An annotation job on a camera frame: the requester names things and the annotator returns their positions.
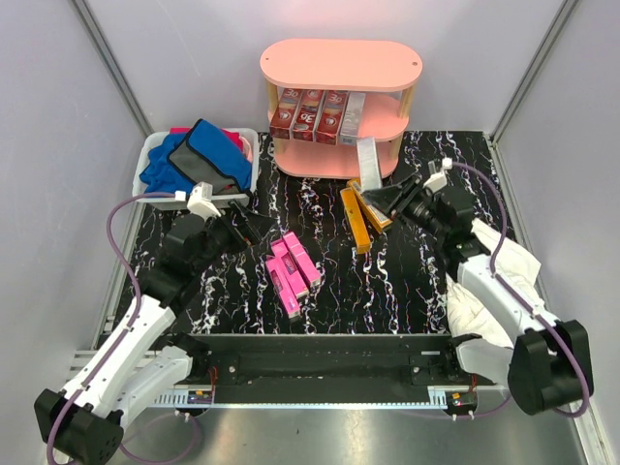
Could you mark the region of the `grey Protefix toothpaste box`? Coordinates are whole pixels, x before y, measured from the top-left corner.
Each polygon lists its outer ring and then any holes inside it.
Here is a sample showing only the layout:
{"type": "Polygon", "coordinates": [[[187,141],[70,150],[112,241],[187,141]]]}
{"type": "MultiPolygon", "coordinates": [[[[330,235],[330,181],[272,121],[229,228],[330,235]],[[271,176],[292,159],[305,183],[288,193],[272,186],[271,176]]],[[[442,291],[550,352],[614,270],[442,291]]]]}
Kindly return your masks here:
{"type": "Polygon", "coordinates": [[[340,144],[356,144],[361,125],[365,97],[366,94],[364,92],[351,92],[349,94],[339,131],[340,144]]]}

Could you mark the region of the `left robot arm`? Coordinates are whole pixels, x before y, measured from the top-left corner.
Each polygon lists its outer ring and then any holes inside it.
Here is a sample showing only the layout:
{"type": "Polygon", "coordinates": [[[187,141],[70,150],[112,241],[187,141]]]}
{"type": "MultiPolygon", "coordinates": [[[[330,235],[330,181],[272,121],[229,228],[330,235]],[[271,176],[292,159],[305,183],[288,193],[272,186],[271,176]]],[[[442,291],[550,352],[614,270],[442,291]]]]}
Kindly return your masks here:
{"type": "Polygon", "coordinates": [[[158,394],[207,376],[209,347],[188,334],[174,335],[154,360],[138,364],[198,293],[203,273],[222,256],[261,243],[276,223],[237,201],[224,210],[199,201],[172,223],[154,264],[133,280],[133,308],[74,378],[37,397],[48,463],[55,463],[56,452],[71,464],[108,463],[158,394]]]}

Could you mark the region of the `silver grey toothpaste box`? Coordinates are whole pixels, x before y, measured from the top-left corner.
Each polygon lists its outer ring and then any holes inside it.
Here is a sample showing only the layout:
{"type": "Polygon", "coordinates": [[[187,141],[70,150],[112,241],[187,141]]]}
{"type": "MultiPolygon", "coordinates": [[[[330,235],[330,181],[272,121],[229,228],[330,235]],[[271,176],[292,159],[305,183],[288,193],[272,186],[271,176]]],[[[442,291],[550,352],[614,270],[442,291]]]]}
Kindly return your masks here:
{"type": "Polygon", "coordinates": [[[375,139],[372,137],[358,139],[356,151],[361,191],[380,189],[382,187],[382,175],[375,139]]]}

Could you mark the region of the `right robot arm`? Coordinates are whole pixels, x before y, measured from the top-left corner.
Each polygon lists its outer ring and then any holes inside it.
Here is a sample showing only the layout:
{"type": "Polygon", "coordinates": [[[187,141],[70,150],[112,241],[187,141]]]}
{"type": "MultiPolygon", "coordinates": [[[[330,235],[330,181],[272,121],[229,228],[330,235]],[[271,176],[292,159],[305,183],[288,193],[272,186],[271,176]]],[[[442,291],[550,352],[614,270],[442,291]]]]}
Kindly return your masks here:
{"type": "Polygon", "coordinates": [[[496,264],[474,232],[472,195],[447,185],[441,176],[425,182],[415,176],[379,189],[364,188],[364,200],[388,218],[415,224],[436,240],[449,277],[471,293],[511,340],[508,347],[479,335],[456,337],[440,372],[452,384],[473,374],[509,389],[527,415],[553,410],[578,418],[594,392],[589,336],[578,321],[563,322],[526,296],[496,264]]]}

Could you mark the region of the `red 3D toothpaste box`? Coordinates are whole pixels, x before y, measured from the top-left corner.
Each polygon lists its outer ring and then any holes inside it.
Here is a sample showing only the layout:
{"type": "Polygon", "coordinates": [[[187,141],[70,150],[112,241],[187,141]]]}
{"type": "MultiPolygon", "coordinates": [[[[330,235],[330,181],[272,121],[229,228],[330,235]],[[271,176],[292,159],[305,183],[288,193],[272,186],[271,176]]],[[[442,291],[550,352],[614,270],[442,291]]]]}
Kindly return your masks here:
{"type": "Polygon", "coordinates": [[[294,140],[314,140],[315,128],[320,117],[324,94],[324,90],[318,89],[306,89],[303,91],[292,127],[292,137],[294,140]]]}
{"type": "Polygon", "coordinates": [[[296,112],[303,94],[302,89],[285,88],[273,112],[269,132],[273,138],[289,140],[295,123],[296,112]]]}
{"type": "Polygon", "coordinates": [[[336,144],[348,96],[348,91],[328,90],[326,92],[321,117],[315,130],[316,142],[336,144]]]}

